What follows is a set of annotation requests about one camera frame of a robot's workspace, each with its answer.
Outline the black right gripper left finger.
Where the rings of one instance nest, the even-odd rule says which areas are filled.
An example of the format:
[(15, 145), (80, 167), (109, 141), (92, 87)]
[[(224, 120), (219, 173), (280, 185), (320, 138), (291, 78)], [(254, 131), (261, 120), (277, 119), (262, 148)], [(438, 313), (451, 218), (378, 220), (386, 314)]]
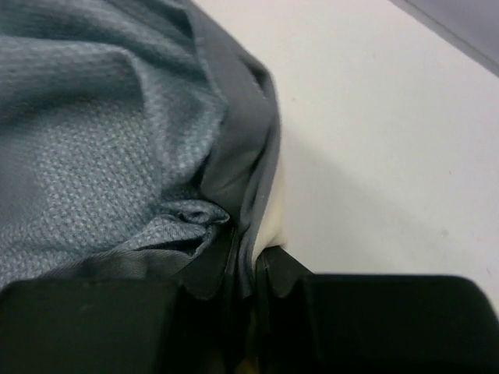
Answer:
[(229, 373), (236, 234), (166, 280), (39, 279), (1, 293), (4, 373)]

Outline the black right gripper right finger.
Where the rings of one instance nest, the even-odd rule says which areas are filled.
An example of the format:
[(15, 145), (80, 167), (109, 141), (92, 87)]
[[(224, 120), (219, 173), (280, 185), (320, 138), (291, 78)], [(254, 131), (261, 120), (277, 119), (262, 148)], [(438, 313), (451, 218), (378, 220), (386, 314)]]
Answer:
[(318, 274), (278, 247), (256, 264), (265, 373), (495, 373), (498, 318), (470, 280)]

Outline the blue striped pillowcase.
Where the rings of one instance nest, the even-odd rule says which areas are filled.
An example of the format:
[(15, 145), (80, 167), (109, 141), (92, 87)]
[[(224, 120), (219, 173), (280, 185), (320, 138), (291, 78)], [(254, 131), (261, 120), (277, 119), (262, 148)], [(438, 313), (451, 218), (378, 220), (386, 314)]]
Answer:
[(277, 167), (267, 69), (191, 1), (1, 4), (1, 283), (170, 277), (239, 234)]

